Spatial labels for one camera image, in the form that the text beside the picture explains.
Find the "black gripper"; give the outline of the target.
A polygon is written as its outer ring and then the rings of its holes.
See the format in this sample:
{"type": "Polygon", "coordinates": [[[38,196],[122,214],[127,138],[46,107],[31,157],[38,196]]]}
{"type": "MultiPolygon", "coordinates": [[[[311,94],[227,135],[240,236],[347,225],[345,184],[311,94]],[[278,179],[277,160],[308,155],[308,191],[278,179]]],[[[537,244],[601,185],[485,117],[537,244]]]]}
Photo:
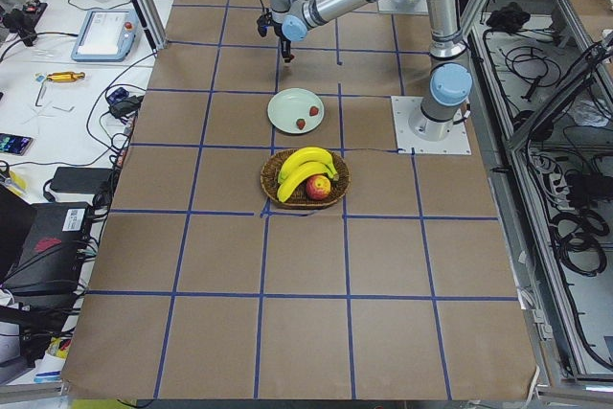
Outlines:
{"type": "Polygon", "coordinates": [[[284,35],[282,30],[282,24],[278,22],[273,13],[270,13],[271,19],[271,27],[274,30],[276,37],[279,39],[281,55],[284,58],[284,63],[289,64],[292,61],[292,53],[291,53],[291,41],[284,35]]]}

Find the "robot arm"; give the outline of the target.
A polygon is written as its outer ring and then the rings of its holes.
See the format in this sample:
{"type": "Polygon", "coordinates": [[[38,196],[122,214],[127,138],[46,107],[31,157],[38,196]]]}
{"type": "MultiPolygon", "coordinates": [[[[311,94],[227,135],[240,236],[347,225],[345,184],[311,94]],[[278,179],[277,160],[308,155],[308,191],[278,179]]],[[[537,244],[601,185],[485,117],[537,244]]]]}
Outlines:
{"type": "MultiPolygon", "coordinates": [[[[274,32],[284,61],[293,59],[291,45],[332,20],[379,0],[269,0],[257,20],[260,36],[274,32]]],[[[460,27],[458,0],[426,0],[432,62],[427,94],[411,112],[409,126],[425,141],[447,137],[457,111],[469,96],[472,76],[463,62],[466,45],[460,27]]]]}

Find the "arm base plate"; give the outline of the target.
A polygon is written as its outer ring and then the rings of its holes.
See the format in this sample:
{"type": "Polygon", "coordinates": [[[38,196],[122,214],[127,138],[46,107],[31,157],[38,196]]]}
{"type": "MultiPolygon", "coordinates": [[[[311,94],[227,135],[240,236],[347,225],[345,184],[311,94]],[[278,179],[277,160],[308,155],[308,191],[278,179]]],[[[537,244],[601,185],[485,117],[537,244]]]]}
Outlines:
{"type": "Polygon", "coordinates": [[[428,15],[426,0],[379,0],[377,8],[384,14],[428,15]]]}
{"type": "Polygon", "coordinates": [[[422,97],[392,96],[397,151],[405,154],[470,155],[464,114],[458,108],[446,122],[434,122],[421,111],[422,97]]]}

